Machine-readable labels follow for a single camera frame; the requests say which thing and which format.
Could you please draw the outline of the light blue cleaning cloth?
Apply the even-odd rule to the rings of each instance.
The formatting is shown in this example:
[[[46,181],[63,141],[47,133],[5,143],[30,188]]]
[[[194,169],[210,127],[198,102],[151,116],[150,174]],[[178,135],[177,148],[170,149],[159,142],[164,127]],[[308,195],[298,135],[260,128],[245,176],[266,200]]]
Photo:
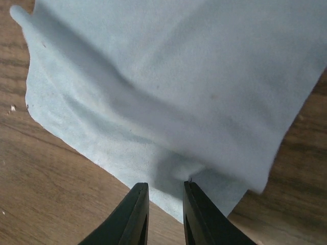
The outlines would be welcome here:
[[[182,221],[195,181],[228,215],[261,193],[326,68],[326,1],[36,1],[10,8],[47,131]]]

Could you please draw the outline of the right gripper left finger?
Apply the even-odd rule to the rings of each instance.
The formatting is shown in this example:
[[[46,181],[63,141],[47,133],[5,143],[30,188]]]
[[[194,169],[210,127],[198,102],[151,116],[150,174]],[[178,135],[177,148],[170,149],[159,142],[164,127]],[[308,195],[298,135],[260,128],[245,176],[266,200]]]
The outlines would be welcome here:
[[[110,216],[80,244],[147,244],[149,225],[149,186],[137,183]]]

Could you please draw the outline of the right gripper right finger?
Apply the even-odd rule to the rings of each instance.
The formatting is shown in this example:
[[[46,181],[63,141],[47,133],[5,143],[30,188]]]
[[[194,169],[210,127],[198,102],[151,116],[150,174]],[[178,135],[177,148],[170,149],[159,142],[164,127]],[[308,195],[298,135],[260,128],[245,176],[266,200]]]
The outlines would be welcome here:
[[[220,212],[195,182],[184,182],[183,224],[186,244],[255,244]]]

